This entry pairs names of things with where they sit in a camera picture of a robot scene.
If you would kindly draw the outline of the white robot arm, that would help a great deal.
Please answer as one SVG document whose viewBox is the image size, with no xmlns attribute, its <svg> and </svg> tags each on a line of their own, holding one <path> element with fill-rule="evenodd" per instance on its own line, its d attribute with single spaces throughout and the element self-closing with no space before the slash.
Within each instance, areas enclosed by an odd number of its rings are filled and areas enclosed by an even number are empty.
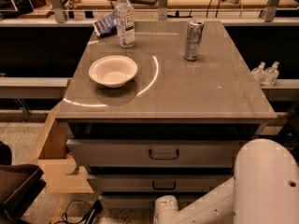
<svg viewBox="0 0 299 224">
<path fill-rule="evenodd" d="M 249 141 L 231 178 L 183 209 L 172 195 L 157 199 L 153 223 L 299 224 L 298 164 L 275 141 Z"/>
</svg>

